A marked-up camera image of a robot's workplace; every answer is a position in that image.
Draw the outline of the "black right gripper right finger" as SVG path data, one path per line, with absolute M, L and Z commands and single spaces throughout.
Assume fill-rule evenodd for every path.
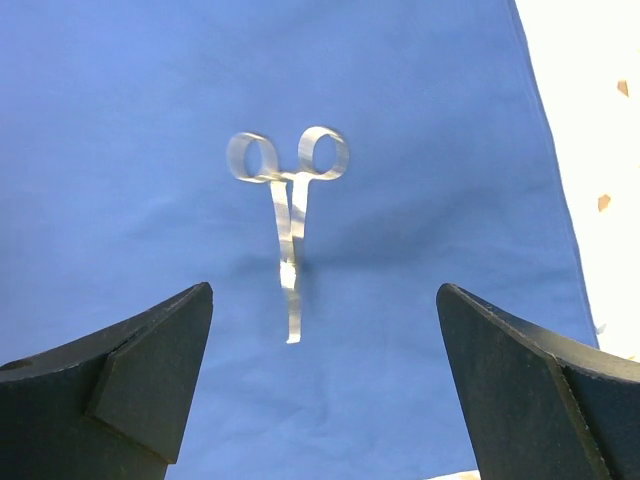
M 639 364 L 453 284 L 440 328 L 484 479 L 636 479 Z

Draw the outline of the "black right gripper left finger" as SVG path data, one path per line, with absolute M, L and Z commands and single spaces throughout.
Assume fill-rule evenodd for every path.
M 2 478 L 164 478 L 179 456 L 212 313 L 202 282 L 2 365 Z

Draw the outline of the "blue surgical cloth wrap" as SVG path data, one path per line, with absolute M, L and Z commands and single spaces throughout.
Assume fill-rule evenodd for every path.
M 269 185 L 311 126 L 301 340 Z M 5 1 L 1 358 L 195 284 L 214 317 L 173 479 L 422 479 L 475 458 L 436 313 L 457 284 L 596 344 L 577 242 L 511 1 Z

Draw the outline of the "steel surgical forceps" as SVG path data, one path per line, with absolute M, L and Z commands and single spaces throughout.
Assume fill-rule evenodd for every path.
M 321 139 L 330 138 L 335 161 L 324 172 L 315 168 L 314 158 Z M 313 181 L 332 181 L 347 169 L 350 150 L 345 138 L 326 126 L 311 126 L 301 135 L 294 172 L 282 171 L 276 147 L 270 139 L 253 132 L 240 132 L 228 142 L 227 162 L 241 181 L 269 185 L 279 241 L 279 278 L 287 300 L 289 344 L 301 340 L 300 271 L 308 210 L 309 186 Z

